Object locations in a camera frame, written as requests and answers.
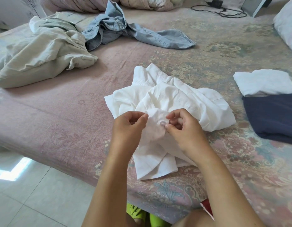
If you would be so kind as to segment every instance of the black cable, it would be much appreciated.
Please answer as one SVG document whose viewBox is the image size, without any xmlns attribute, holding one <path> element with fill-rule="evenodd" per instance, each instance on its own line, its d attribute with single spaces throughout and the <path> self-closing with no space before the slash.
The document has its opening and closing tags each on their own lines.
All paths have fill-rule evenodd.
<svg viewBox="0 0 292 227">
<path fill-rule="evenodd" d="M 203 12 L 215 13 L 215 14 L 218 14 L 219 16 L 221 16 L 221 17 L 226 17 L 226 18 L 243 18 L 243 17 L 247 16 L 247 14 L 244 11 L 240 11 L 240 10 L 234 10 L 234 9 L 228 9 L 228 8 L 222 7 L 223 8 L 222 11 L 216 12 L 216 11 L 209 11 L 209 10 L 202 10 L 202 9 L 198 9 L 197 10 L 197 9 L 193 8 L 193 7 L 197 7 L 197 6 L 212 7 L 212 6 L 209 6 L 209 5 L 194 5 L 194 6 L 191 6 L 190 9 L 192 9 L 194 11 L 203 11 Z M 227 10 L 235 11 L 235 12 L 238 12 L 238 13 L 237 14 L 224 14 L 223 12 L 226 12 Z"/>
</svg>

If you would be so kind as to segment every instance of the hand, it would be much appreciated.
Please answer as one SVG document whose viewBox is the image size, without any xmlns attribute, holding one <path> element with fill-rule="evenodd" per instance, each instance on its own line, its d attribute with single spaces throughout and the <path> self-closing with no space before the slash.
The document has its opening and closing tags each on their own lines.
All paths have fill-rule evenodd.
<svg viewBox="0 0 292 227">
<path fill-rule="evenodd" d="M 174 110 L 166 118 L 169 119 L 169 124 L 165 125 L 167 131 L 191 160 L 194 161 L 205 150 L 211 149 L 201 125 L 186 109 Z"/>
<path fill-rule="evenodd" d="M 129 161 L 139 145 L 147 120 L 148 114 L 139 111 L 128 111 L 116 118 L 109 153 Z"/>
</svg>

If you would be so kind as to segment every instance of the bedsheet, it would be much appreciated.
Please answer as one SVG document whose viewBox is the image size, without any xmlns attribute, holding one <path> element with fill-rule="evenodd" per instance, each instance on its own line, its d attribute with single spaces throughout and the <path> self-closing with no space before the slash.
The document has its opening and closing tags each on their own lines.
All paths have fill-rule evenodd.
<svg viewBox="0 0 292 227">
<path fill-rule="evenodd" d="M 212 88 L 224 97 L 237 123 L 207 133 L 212 147 L 267 226 L 292 226 L 292 145 L 254 133 L 232 77 L 236 71 L 257 69 L 283 70 L 292 77 L 292 51 L 274 30 L 273 15 L 228 19 L 185 6 L 165 13 L 124 11 L 130 23 L 155 31 L 177 28 L 197 46 L 179 51 L 123 37 L 92 51 L 99 60 L 89 68 L 19 88 L 0 88 L 0 144 L 95 186 L 113 124 L 104 96 L 130 85 L 135 66 L 152 62 L 192 87 Z M 65 14 L 82 27 L 95 16 Z M 6 45 L 30 33 L 23 25 L 0 34 L 0 57 Z M 194 166 L 138 181 L 133 160 L 129 164 L 128 201 L 171 223 L 200 208 L 205 198 L 202 174 Z"/>
</svg>

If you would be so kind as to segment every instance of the navy blue clothing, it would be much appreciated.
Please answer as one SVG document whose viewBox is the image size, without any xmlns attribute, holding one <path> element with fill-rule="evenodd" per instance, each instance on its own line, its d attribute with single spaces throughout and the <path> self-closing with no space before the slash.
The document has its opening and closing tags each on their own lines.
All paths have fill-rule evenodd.
<svg viewBox="0 0 292 227">
<path fill-rule="evenodd" d="M 128 24 L 117 3 L 108 0 L 106 11 L 99 14 L 82 32 L 88 51 L 100 44 L 107 44 L 120 36 L 131 36 L 140 42 L 162 48 L 186 49 L 195 45 L 183 32 L 168 29 L 159 32 L 146 29 L 138 24 Z"/>
<path fill-rule="evenodd" d="M 259 137 L 292 144 L 292 94 L 242 99 L 249 122 Z"/>
</svg>

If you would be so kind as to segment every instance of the clothes pile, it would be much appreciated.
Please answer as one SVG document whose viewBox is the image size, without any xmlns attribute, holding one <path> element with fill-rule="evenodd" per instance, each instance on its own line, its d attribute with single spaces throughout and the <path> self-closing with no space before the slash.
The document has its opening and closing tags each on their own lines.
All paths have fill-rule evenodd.
<svg viewBox="0 0 292 227">
<path fill-rule="evenodd" d="M 46 20 L 34 17 L 29 26 L 33 34 L 8 45 L 0 60 L 0 87 L 20 87 L 54 78 L 65 68 L 87 68 L 98 59 L 88 51 L 120 36 L 162 48 L 186 49 L 195 45 L 179 30 L 153 32 L 135 23 L 128 24 L 122 9 L 110 0 L 105 14 L 98 15 L 82 33 L 58 12 Z"/>
<path fill-rule="evenodd" d="M 136 66 L 132 85 L 114 91 L 105 97 L 105 101 L 114 118 L 127 111 L 149 114 L 139 146 L 133 154 L 138 179 L 158 178 L 178 171 L 178 167 L 195 165 L 160 125 L 169 122 L 166 115 L 172 110 L 185 108 L 205 131 L 235 124 L 231 108 L 217 91 L 190 87 L 178 78 L 168 76 L 154 64 L 147 68 Z"/>
<path fill-rule="evenodd" d="M 261 69 L 235 72 L 244 107 L 261 138 L 292 144 L 292 81 L 288 73 Z"/>
</svg>

